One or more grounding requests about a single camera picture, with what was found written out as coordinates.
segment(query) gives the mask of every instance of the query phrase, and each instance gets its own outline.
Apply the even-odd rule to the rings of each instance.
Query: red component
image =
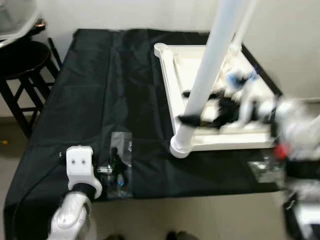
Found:
[[[287,145],[279,144],[274,148],[274,154],[279,160],[284,160],[289,152]]]

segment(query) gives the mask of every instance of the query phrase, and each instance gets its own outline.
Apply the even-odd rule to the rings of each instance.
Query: black tablecloth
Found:
[[[173,131],[154,44],[204,45],[207,37],[146,29],[81,29],[74,34],[7,194],[7,239],[13,231],[19,239],[45,239],[50,219],[68,191],[66,167],[55,168],[59,152],[89,145],[101,166],[109,159],[111,134],[116,131],[132,133],[134,198],[278,190],[273,183],[257,183],[247,166],[248,161],[262,159],[259,149],[192,152],[185,159],[169,153]],[[100,200],[107,200],[107,195]]]

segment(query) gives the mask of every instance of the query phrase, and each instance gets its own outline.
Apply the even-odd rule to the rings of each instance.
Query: black stool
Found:
[[[54,79],[57,78],[59,71],[51,61],[49,48],[43,43],[22,39],[0,48],[0,93],[27,138],[31,136],[37,113],[41,112],[44,106],[34,87],[38,88],[45,100],[50,94],[50,84],[40,75],[40,70],[44,67],[47,67]],[[20,81],[15,95],[7,83],[14,79]],[[23,90],[27,92],[35,107],[19,107],[18,99]],[[30,122],[23,112],[33,112]]]

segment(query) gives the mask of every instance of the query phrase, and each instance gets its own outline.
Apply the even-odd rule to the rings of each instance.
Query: white cylindrical leg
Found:
[[[200,116],[208,101],[215,79],[230,46],[247,0],[222,0],[207,41],[207,48],[197,72],[184,115]],[[181,125],[170,142],[170,151],[185,158],[192,150],[194,128]]]
[[[244,16],[242,21],[239,25],[238,30],[235,33],[234,39],[231,44],[231,51],[237,55],[238,52],[241,50],[241,44],[245,38],[245,34],[247,32],[250,20],[255,12],[255,8],[257,5],[258,0],[249,0],[247,9],[244,12]]]

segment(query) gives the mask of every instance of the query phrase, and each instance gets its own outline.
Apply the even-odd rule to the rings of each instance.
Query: white plastic tray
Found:
[[[182,96],[182,92],[192,89],[205,49],[206,46],[199,45],[166,45],[163,43],[154,45],[154,54],[159,58],[161,64],[174,133],[180,126],[177,116],[184,113],[188,102],[188,99]],[[232,68],[248,72],[254,70],[242,53],[236,59],[232,59],[229,66],[226,62],[225,66],[233,66]],[[223,85],[225,75],[220,76],[221,79],[217,81],[215,89],[219,88],[219,84]],[[254,83],[253,91],[262,99],[274,97],[273,92],[260,76]],[[217,100],[209,100],[201,118],[213,121],[217,114]],[[244,127],[238,126],[237,122],[226,124],[219,132],[216,129],[200,127],[195,131],[192,139],[192,151],[256,149],[271,146],[270,127],[254,121]]]

